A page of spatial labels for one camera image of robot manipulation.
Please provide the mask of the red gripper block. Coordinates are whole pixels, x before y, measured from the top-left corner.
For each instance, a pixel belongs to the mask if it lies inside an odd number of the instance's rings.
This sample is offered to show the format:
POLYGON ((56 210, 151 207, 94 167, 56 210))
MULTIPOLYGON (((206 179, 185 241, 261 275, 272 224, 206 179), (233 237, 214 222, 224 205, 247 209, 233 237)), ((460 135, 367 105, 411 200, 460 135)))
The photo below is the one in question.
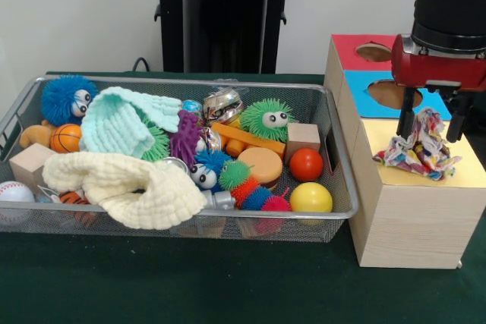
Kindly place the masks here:
MULTIPOLYGON (((408 139, 414 123, 415 88, 451 87, 467 92, 485 91, 485 59, 478 54, 453 54, 428 49, 409 35, 398 35, 393 43, 391 72, 403 93, 396 134, 408 139)), ((458 93, 448 100, 450 125, 447 140, 462 137, 465 120, 472 107, 471 93, 458 93)))

